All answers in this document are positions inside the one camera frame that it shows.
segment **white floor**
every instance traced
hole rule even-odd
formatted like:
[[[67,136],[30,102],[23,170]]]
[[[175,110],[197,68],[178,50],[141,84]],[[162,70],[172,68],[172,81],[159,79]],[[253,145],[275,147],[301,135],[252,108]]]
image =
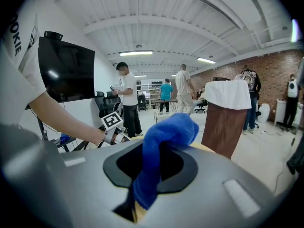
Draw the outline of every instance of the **white floor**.
[[[171,115],[170,110],[168,115],[160,115],[158,121],[162,121]],[[206,116],[207,113],[204,114],[203,112],[191,115],[192,120],[199,125],[199,133],[195,139],[197,143],[201,143]],[[155,124],[154,110],[140,111],[139,118],[142,131],[145,134]],[[231,160],[258,178],[275,195],[278,195],[296,178],[289,173],[285,163],[295,152],[303,132],[298,131],[297,135],[284,132],[282,136],[279,136],[276,133],[281,133],[281,131],[279,127],[273,125],[273,122],[258,124],[259,129],[255,128],[253,134],[249,132],[246,135],[241,134]],[[293,138],[295,138],[295,143],[291,147]]]

